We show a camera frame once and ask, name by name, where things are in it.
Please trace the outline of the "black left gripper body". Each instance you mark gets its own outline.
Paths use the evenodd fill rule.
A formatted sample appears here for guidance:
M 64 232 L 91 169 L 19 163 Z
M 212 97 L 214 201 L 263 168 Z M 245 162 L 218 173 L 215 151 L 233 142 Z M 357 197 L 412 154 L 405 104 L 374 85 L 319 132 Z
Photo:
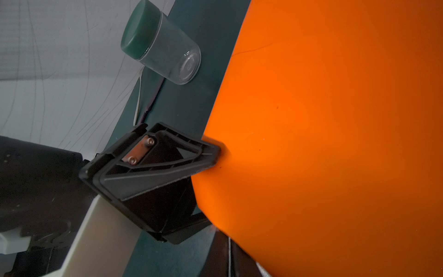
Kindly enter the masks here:
M 128 161 L 131 164 L 138 162 L 153 144 L 153 139 L 144 138 L 141 145 L 130 151 Z M 79 178 L 90 188 L 91 162 L 79 172 Z M 191 177 L 127 201 L 111 201 L 106 197 L 103 198 L 158 241 L 180 244 L 211 225 L 210 220 L 202 212 L 195 213 L 197 201 Z

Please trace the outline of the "orange wrapping paper sheet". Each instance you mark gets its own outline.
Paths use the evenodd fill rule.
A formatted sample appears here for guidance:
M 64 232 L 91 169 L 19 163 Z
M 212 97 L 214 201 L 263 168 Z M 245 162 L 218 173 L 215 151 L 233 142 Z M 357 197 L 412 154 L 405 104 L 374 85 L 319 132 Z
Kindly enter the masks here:
M 443 3 L 252 1 L 199 208 L 274 277 L 443 274 Z

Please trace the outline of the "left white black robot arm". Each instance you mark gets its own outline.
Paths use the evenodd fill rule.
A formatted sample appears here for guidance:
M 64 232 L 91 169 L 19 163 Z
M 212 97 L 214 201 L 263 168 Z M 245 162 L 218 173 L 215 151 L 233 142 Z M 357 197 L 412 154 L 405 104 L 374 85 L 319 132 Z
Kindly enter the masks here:
M 220 152 L 163 123 L 135 126 L 92 160 L 1 137 L 1 253 L 16 255 L 6 275 L 61 269 L 97 196 L 157 241 L 187 240 L 210 224 L 195 213 L 191 177 Z

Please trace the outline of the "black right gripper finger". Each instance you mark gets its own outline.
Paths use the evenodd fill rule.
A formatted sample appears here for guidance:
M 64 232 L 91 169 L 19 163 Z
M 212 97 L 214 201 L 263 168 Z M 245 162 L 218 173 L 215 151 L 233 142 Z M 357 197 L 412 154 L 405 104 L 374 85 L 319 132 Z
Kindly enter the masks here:
M 261 277 L 256 262 L 230 237 L 215 232 L 199 277 Z

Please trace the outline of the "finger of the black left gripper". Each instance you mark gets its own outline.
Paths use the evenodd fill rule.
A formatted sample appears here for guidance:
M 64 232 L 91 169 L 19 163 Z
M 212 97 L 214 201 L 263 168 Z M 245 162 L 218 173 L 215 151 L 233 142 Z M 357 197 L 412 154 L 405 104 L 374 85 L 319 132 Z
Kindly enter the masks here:
M 128 154 L 144 138 L 154 144 L 131 164 Z M 111 201 L 127 201 L 208 170 L 220 154 L 218 145 L 194 140 L 163 122 L 152 128 L 141 123 L 92 160 L 91 188 Z

